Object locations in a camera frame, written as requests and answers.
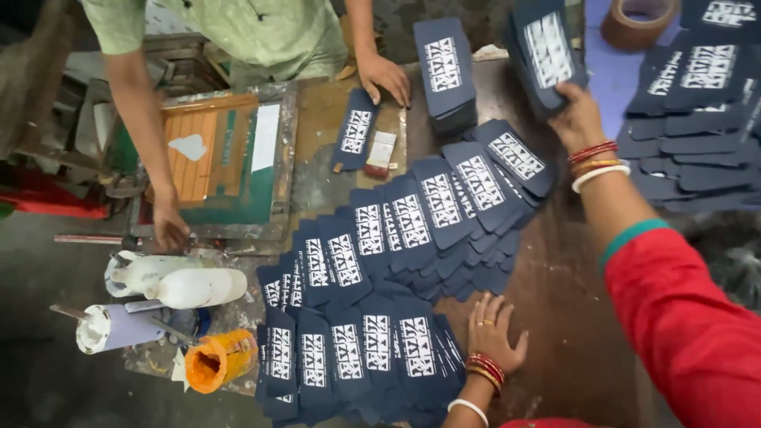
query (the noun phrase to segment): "white bangle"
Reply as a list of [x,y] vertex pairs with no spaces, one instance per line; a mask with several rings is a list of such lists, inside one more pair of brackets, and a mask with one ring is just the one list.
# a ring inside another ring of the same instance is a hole
[[573,184],[571,185],[571,188],[576,193],[581,193],[582,184],[602,174],[605,174],[608,172],[614,172],[614,171],[621,171],[626,175],[629,175],[632,173],[632,169],[626,165],[614,165],[612,167],[600,168],[600,169],[589,171],[586,174],[582,175],[581,177],[577,178],[576,181],[574,181]]
[[447,406],[447,412],[452,411],[452,407],[457,406],[458,404],[462,404],[465,407],[470,407],[470,410],[476,412],[479,416],[481,416],[481,420],[483,421],[483,424],[486,428],[489,428],[489,420],[486,419],[486,415],[483,414],[481,409],[478,408],[475,404],[471,403],[468,400],[463,400],[462,398],[458,398],[455,401],[452,401],[449,403],[449,406]]

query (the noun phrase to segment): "green sleeve trim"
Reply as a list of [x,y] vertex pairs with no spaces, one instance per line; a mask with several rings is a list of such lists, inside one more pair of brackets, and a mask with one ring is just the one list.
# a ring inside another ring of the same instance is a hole
[[643,220],[621,232],[610,242],[610,244],[608,244],[608,248],[605,250],[605,253],[603,253],[602,258],[600,258],[600,269],[604,270],[605,265],[608,264],[608,260],[610,260],[621,247],[628,244],[632,239],[637,238],[645,232],[659,228],[670,228],[670,226],[661,219],[649,219]]

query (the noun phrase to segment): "packing tape roll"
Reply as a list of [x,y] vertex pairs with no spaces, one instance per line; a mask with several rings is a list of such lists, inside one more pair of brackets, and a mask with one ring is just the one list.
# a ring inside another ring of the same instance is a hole
[[[600,34],[620,50],[647,49],[655,45],[679,10],[680,0],[613,0]],[[649,21],[635,21],[626,14]]]

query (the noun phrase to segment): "fabric stack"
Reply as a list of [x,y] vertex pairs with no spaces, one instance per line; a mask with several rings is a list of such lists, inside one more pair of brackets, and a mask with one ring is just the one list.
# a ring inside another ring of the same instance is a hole
[[752,2],[700,0],[642,63],[616,142],[632,179],[674,212],[761,208],[761,23]]
[[431,305],[502,294],[519,230],[556,180],[505,121],[466,139],[301,220],[292,251],[257,270],[267,308],[256,399],[275,426],[336,415],[441,425],[464,366]]
[[572,49],[564,0],[515,0],[502,41],[538,120],[555,116],[568,103],[555,85],[571,81],[587,87],[587,70]]
[[431,127],[453,136],[478,123],[470,42],[457,18],[416,22],[412,26],[420,57]]

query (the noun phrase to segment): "red sleeve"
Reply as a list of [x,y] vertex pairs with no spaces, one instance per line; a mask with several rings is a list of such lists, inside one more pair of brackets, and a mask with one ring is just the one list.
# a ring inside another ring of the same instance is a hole
[[761,318],[730,303],[669,228],[633,238],[605,266],[629,342],[689,428],[761,426]]

